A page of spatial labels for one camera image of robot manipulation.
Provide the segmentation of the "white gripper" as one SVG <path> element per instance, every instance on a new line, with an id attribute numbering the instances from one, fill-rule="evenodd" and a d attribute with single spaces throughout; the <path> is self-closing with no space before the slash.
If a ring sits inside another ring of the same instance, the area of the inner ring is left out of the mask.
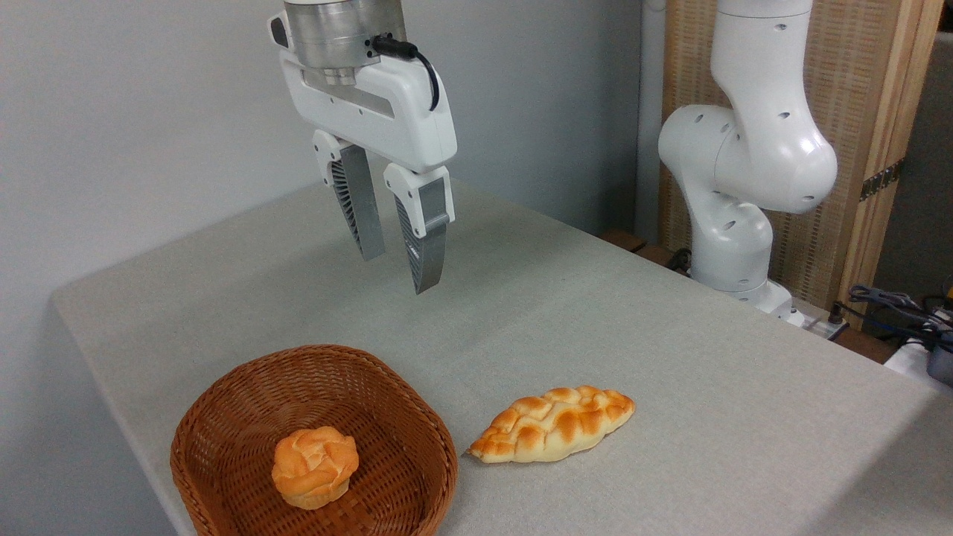
<path id="1" fill-rule="evenodd" d="M 416 294 L 437 285 L 453 222 L 450 176 L 440 166 L 456 155 L 457 139 L 439 76 L 414 57 L 374 49 L 376 39 L 406 40 L 402 12 L 279 11 L 269 30 L 296 111 L 319 130 L 312 140 L 319 173 L 361 257 L 385 253 L 367 149 L 394 162 L 383 178 Z"/>

